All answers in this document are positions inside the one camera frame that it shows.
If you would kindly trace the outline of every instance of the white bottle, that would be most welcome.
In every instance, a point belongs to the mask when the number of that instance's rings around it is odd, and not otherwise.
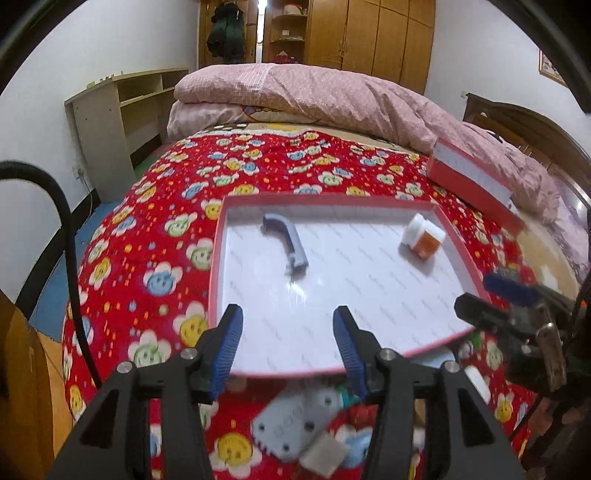
[[[417,213],[402,234],[402,243],[408,245],[423,260],[430,258],[445,240],[446,233],[433,222]]]

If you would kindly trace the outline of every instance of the wooden headboard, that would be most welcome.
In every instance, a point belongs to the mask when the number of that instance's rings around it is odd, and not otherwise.
[[[562,128],[537,112],[468,93],[464,121],[492,130],[558,175],[591,210],[591,157]]]

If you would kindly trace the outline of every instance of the hanging coat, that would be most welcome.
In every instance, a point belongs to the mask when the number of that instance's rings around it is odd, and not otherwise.
[[[224,63],[244,63],[244,12],[236,4],[219,5],[212,16],[213,28],[207,47],[214,57]]]

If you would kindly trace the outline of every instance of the red bedspread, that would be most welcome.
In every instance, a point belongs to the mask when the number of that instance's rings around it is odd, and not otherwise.
[[[482,273],[504,265],[520,270],[525,281],[532,281],[533,273],[523,267],[514,239],[430,182],[426,160],[314,131],[298,135],[218,131],[177,143],[103,221],[82,261],[82,314],[102,378],[121,361],[131,360],[138,366],[165,361],[185,346],[193,346],[207,328],[210,256],[225,195],[341,192],[430,200],[438,203],[456,226]],[[96,388],[80,355],[69,315],[63,353],[66,397],[77,419]],[[505,431],[511,432],[533,394],[506,383],[494,338],[474,334],[461,354],[489,382],[491,410]],[[280,388],[280,382],[234,385],[234,391],[224,393],[218,404],[203,409],[217,479],[305,475],[295,465],[261,453],[250,437],[252,419]],[[347,412],[331,429],[343,423],[351,423]],[[154,478],[162,478],[156,407],[151,409],[151,434]],[[514,441],[516,452],[527,435],[523,431]],[[356,480],[359,473],[360,468],[339,469],[335,478]]]

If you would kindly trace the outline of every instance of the picture frame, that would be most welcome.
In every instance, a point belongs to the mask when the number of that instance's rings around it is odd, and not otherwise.
[[[560,73],[558,73],[558,70],[556,70],[554,65],[552,65],[552,62],[549,61],[548,57],[541,50],[538,69],[541,75],[548,77],[549,79],[554,80],[565,87],[567,86]]]

